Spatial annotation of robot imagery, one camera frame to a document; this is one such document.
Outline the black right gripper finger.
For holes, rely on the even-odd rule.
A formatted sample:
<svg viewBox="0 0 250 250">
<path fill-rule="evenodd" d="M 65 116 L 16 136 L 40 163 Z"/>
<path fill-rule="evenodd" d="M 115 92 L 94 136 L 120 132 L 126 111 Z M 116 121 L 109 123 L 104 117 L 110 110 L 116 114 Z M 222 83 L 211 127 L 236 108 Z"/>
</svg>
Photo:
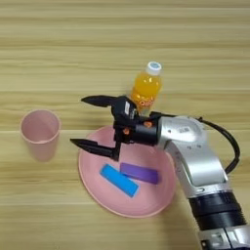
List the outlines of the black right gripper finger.
<svg viewBox="0 0 250 250">
<path fill-rule="evenodd" d="M 119 160 L 121 143 L 116 142 L 114 147 L 101 146 L 95 141 L 84 140 L 84 139 L 71 139 L 73 144 L 79 148 L 99 156 L 108 157 L 114 161 Z"/>
<path fill-rule="evenodd" d="M 112 106 L 113 104 L 115 104 L 117 100 L 118 100 L 117 97 L 105 96 L 105 95 L 87 96 L 81 99 L 81 101 L 85 104 L 90 104 L 100 107 Z"/>
</svg>

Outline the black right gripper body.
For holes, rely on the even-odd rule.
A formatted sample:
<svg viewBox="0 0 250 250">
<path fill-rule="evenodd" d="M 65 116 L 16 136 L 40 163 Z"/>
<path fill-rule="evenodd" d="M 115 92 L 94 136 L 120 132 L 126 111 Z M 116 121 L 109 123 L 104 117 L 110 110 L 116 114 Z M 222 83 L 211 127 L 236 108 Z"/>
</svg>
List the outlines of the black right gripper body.
<svg viewBox="0 0 250 250">
<path fill-rule="evenodd" d="M 156 146 L 158 143 L 158 123 L 137 112 L 130 115 L 113 115 L 114 140 L 117 144 L 140 144 Z"/>
</svg>

